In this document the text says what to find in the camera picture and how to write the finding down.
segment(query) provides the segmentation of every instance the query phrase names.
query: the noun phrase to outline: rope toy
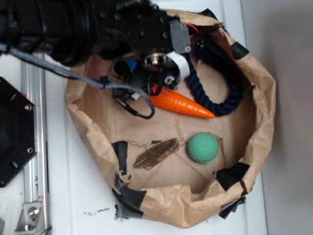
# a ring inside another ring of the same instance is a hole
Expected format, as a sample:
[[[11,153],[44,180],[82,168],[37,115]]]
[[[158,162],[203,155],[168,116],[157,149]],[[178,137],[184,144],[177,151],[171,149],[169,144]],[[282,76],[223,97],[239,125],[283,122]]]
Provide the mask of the rope toy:
[[[215,114],[215,116],[221,117],[230,114],[238,107],[244,90],[239,78],[236,76],[234,67],[210,51],[207,48],[204,40],[197,42],[196,54],[199,59],[203,60],[205,63],[211,65],[215,70],[219,71],[226,79],[230,87],[229,96],[224,102],[220,104],[213,103],[205,94],[203,86],[198,78],[197,71],[191,63],[190,58],[188,58],[190,75],[188,78],[186,78],[186,82],[193,96],[195,97],[196,102],[210,110]]]

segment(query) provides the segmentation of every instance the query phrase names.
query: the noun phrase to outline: paper bag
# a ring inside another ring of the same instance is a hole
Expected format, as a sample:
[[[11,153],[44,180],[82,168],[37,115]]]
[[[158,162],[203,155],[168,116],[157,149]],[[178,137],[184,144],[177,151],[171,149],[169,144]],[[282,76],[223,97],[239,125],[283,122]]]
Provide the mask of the paper bag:
[[[200,14],[168,11],[182,22],[205,26],[201,38],[210,49],[226,56],[238,68],[244,86],[243,99],[231,114],[204,119],[156,108],[152,119],[127,113],[112,98],[83,82],[67,84],[65,101],[76,129],[117,199],[118,215],[194,226],[219,213],[252,190],[255,178],[271,150],[276,86],[272,76],[245,48],[232,39],[216,19]],[[192,39],[192,46],[199,38]],[[228,96],[223,76],[191,53],[200,81],[216,103]],[[109,75],[112,62],[93,55],[76,72],[99,78]],[[182,82],[178,93],[194,99]],[[140,98],[129,104],[140,113],[149,107]],[[196,133],[218,137],[219,153],[209,164],[192,160],[186,143]],[[134,168],[136,158],[154,141],[177,138],[179,151],[151,170]]]

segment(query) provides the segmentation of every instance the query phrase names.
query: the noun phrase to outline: wood chip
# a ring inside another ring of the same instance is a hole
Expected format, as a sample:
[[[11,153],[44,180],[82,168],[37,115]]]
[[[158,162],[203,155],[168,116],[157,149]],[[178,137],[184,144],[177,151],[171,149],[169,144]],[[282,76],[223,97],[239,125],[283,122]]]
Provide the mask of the wood chip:
[[[149,148],[143,154],[139,155],[134,164],[134,167],[150,170],[152,167],[162,162],[166,157],[176,152],[177,150],[179,150],[179,143],[176,138],[163,141]]]

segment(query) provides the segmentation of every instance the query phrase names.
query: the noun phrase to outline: orange carrot toy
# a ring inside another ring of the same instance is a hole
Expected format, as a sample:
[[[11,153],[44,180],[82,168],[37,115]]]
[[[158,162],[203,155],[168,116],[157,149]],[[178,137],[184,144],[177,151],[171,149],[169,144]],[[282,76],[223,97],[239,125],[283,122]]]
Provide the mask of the orange carrot toy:
[[[162,88],[159,95],[149,95],[149,98],[154,106],[162,109],[202,118],[215,117],[212,112],[198,103],[172,90],[166,91],[165,87]]]

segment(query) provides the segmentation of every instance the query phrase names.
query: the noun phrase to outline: green ball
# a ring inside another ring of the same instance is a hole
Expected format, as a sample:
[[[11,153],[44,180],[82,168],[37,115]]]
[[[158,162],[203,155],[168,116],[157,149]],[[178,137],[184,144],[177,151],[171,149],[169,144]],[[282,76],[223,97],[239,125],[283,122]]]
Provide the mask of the green ball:
[[[217,156],[219,143],[212,134],[200,132],[190,139],[187,150],[193,160],[199,163],[209,163]]]

